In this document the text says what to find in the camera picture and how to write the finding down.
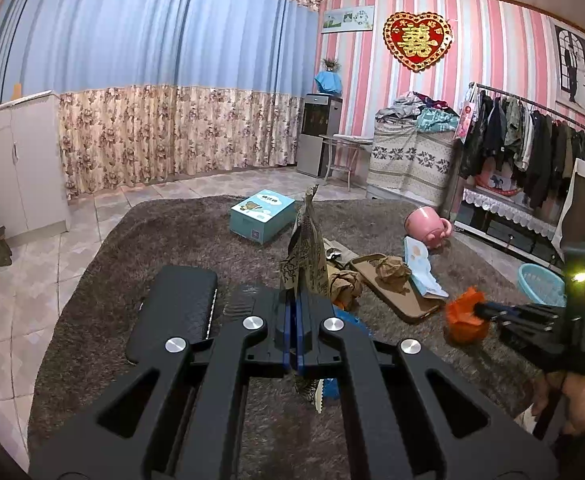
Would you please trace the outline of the person's right hand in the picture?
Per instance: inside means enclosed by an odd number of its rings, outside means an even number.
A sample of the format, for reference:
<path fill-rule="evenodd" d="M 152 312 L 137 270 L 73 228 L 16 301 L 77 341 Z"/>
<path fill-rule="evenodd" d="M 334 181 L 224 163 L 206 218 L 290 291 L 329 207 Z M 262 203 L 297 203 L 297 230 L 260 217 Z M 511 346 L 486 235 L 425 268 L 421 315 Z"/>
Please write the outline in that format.
<path fill-rule="evenodd" d="M 559 390 L 568 399 L 567 414 L 562 432 L 570 436 L 585 433 L 585 376 L 554 372 L 535 378 L 532 416 L 539 420 L 549 404 L 549 395 Z"/>

